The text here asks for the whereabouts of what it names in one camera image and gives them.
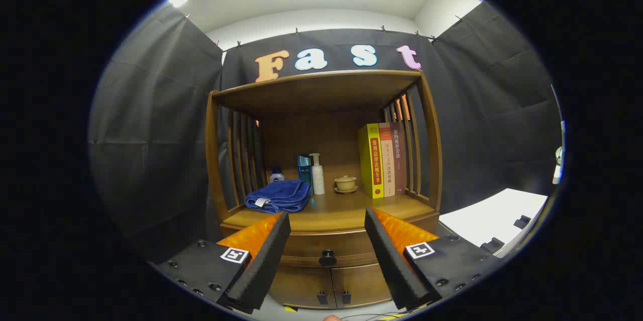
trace white table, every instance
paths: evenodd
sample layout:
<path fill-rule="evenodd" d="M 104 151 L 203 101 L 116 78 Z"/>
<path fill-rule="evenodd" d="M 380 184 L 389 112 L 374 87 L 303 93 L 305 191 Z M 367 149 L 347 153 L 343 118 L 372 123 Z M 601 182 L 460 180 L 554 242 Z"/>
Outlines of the white table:
<path fill-rule="evenodd" d="M 546 195 L 507 188 L 476 204 L 440 215 L 440 221 L 478 247 L 496 237 L 505 245 L 494 255 L 504 257 L 533 227 L 545 200 Z M 531 218 L 522 230 L 514 225 L 520 216 Z"/>

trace white pump bottle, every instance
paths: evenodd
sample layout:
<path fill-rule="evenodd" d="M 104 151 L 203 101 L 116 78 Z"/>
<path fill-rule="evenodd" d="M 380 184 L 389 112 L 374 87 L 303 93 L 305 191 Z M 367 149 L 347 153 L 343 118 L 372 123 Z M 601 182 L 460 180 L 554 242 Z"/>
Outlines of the white pump bottle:
<path fill-rule="evenodd" d="M 324 168 L 319 165 L 319 153 L 308 154 L 313 158 L 313 166 L 310 167 L 312 173 L 312 189 L 315 194 L 324 194 Z"/>

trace ceramic cup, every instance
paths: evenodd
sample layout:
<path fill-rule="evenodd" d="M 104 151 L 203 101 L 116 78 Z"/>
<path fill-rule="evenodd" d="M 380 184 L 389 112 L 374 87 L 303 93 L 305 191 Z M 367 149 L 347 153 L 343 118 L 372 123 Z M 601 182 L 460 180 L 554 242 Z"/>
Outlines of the ceramic cup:
<path fill-rule="evenodd" d="M 338 177 L 335 179 L 335 184 L 337 184 L 337 189 L 339 190 L 352 190 L 355 188 L 356 177 L 349 177 L 344 175 L 343 177 Z"/>

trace book spine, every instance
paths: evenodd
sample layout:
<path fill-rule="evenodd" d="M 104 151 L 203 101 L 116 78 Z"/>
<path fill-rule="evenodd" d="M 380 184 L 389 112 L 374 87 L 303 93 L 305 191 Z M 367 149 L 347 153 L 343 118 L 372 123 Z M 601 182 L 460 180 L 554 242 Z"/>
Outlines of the book spine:
<path fill-rule="evenodd" d="M 393 159 L 393 140 L 391 124 L 379 124 L 379 138 L 382 144 L 382 178 L 384 183 L 384 197 L 395 195 L 395 164 Z"/>
<path fill-rule="evenodd" d="M 395 163 L 395 194 L 406 193 L 406 151 L 402 122 L 391 124 L 393 163 Z"/>
<path fill-rule="evenodd" d="M 371 151 L 368 142 L 368 125 L 358 131 L 358 145 L 360 147 L 360 179 L 364 192 L 373 195 L 373 168 L 371 165 Z"/>
<path fill-rule="evenodd" d="M 381 198 L 384 196 L 384 182 L 382 179 L 382 150 L 378 124 L 368 124 L 368 145 L 370 148 L 371 170 L 373 173 L 373 177 L 371 178 L 373 191 L 370 196 L 374 199 Z"/>

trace folded towel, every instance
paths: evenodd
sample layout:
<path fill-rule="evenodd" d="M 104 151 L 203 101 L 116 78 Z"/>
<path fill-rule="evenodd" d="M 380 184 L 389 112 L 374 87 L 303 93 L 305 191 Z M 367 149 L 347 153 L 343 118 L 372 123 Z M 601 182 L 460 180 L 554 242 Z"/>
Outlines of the folded towel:
<path fill-rule="evenodd" d="M 251 209 L 276 214 L 280 211 L 295 212 L 302 210 L 308 203 L 310 183 L 299 180 L 276 181 L 246 197 L 246 206 Z M 259 198 L 268 199 L 263 206 L 255 204 Z"/>

